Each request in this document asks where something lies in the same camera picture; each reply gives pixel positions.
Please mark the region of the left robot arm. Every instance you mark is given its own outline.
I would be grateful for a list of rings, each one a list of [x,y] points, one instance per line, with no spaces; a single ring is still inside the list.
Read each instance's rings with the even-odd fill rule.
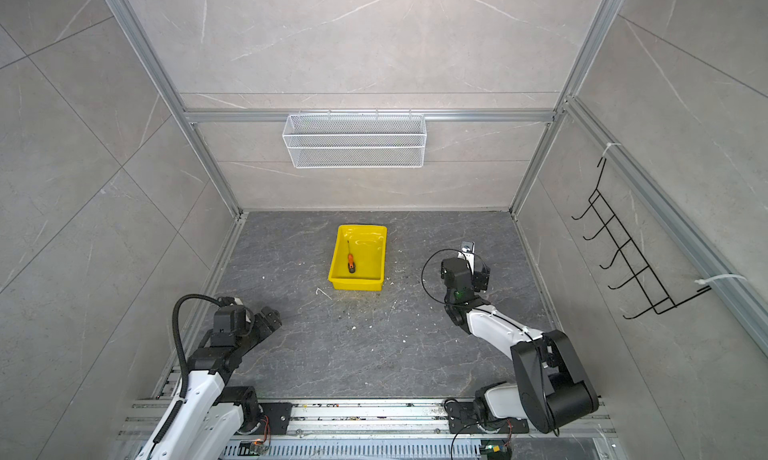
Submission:
[[[282,326],[278,311],[258,312],[227,298],[212,327],[180,366],[172,402],[138,459],[217,459],[237,434],[269,434],[253,387],[230,386],[243,357]]]

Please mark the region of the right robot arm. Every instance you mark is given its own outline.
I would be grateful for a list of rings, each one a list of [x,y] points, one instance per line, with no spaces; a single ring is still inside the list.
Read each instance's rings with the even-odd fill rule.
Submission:
[[[502,314],[480,296],[488,276],[487,268],[477,272],[474,261],[462,253],[441,261],[443,306],[451,321],[513,363],[512,383],[476,392],[473,409],[478,425],[488,428],[514,418],[550,433],[596,412],[599,395],[569,337],[560,330],[529,328]]]

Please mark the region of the yellow plastic bin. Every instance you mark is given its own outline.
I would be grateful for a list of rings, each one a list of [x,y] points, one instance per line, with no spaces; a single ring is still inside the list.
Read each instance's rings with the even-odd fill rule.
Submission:
[[[380,292],[386,271],[388,229],[378,225],[340,225],[337,230],[328,281],[335,290]],[[356,272],[347,269],[347,241]]]

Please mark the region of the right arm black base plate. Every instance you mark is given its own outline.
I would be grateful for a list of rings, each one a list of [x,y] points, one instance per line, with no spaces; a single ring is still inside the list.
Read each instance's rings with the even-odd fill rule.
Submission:
[[[508,417],[498,419],[485,411],[480,412],[475,402],[463,402],[448,398],[442,407],[449,422],[452,434],[527,434],[530,432],[528,421],[524,418]]]

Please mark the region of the aluminium mounting rail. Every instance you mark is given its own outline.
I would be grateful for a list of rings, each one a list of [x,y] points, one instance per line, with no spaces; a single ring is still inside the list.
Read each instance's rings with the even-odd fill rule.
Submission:
[[[290,402],[293,404],[288,430],[275,439],[344,438],[344,437],[405,437],[421,435],[445,437],[454,435],[442,407],[444,399],[294,399],[261,400],[260,403]],[[119,440],[146,440],[161,419],[168,401],[138,400],[128,409],[118,429]],[[564,427],[562,438],[617,438],[613,422],[603,408]],[[530,432],[518,436],[546,437],[528,421]],[[507,434],[460,434],[506,436]]]

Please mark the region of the orange handled screwdriver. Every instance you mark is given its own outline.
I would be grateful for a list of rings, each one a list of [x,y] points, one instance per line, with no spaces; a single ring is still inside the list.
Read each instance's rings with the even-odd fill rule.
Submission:
[[[356,272],[356,263],[354,255],[351,251],[351,242],[347,241],[347,269],[350,274],[354,274]]]

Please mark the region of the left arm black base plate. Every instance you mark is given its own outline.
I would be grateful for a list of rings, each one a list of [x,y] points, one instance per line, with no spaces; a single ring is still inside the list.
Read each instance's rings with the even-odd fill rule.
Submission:
[[[240,433],[243,435],[285,435],[291,418],[293,404],[290,402],[260,403],[248,411]]]

